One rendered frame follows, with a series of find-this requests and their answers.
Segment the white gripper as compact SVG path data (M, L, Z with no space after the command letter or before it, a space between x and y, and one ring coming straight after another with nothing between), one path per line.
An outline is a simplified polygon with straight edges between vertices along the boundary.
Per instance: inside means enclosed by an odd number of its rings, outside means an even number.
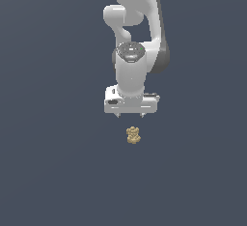
M117 85L107 87L105 90L104 112L114 113L121 118L123 113L139 113L144 118L148 113L155 113L160 95L157 93L144 93L141 96L128 98L119 94Z

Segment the small tan lumpy figurine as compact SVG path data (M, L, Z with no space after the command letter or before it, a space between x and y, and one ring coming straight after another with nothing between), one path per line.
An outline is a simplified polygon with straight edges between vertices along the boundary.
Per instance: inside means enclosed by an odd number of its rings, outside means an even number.
M127 134L127 142L131 144L136 144L141 140L139 136L139 128L137 127L130 127L126 130Z

